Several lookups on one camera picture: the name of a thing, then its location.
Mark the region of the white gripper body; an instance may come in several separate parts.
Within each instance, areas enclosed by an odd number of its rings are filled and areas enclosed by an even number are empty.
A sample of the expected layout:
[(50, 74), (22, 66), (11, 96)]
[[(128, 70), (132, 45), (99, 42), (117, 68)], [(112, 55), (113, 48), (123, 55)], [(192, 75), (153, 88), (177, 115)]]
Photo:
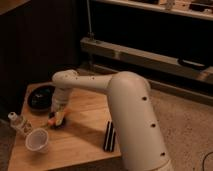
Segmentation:
[(52, 95), (51, 111), (57, 112), (65, 108), (69, 101), (70, 90), (56, 88)]

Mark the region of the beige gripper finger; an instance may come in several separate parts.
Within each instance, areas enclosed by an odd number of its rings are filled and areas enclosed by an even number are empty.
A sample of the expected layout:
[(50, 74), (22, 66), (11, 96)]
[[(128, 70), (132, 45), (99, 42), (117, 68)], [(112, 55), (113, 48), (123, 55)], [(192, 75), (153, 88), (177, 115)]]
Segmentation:
[(64, 118), (64, 113), (61, 111), (58, 111), (55, 115), (56, 118), (56, 124), (61, 124)]

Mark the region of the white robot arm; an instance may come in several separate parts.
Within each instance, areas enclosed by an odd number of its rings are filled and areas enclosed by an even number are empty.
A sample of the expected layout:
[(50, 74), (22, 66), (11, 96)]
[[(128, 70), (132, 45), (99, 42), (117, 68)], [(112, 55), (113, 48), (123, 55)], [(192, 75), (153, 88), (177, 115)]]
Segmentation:
[(110, 75), (80, 76), (75, 70), (52, 76), (55, 92), (52, 110), (69, 101), (73, 88), (107, 96), (108, 108), (127, 171), (174, 171), (151, 100), (149, 82), (128, 71)]

